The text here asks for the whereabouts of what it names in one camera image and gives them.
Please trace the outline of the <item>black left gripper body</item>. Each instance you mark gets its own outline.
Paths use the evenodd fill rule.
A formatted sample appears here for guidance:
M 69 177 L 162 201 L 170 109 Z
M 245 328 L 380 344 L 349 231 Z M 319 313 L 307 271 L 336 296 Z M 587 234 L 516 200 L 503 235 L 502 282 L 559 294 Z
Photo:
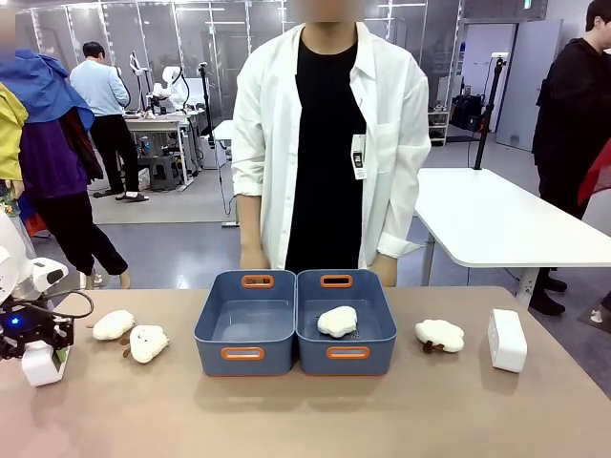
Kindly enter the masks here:
M 53 329 L 61 323 L 74 324 L 73 318 L 60 317 L 42 306 L 42 301 L 17 301 L 9 296 L 1 304 L 1 335 L 26 344 L 43 342 L 52 346 Z

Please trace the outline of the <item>person's right hand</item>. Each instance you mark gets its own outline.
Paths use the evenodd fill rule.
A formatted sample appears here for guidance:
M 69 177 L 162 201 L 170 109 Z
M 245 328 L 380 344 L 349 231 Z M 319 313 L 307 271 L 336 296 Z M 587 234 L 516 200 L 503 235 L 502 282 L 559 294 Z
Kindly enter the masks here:
M 267 270 L 270 269 L 270 261 L 261 247 L 243 247 L 240 268 L 242 270 Z

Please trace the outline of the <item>person's left hand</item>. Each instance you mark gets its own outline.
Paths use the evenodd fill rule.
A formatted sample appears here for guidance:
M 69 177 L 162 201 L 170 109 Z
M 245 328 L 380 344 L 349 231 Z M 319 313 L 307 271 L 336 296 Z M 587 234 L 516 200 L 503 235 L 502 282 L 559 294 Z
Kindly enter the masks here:
M 377 254 L 370 270 L 375 273 L 384 287 L 395 287 L 397 284 L 398 259 Z

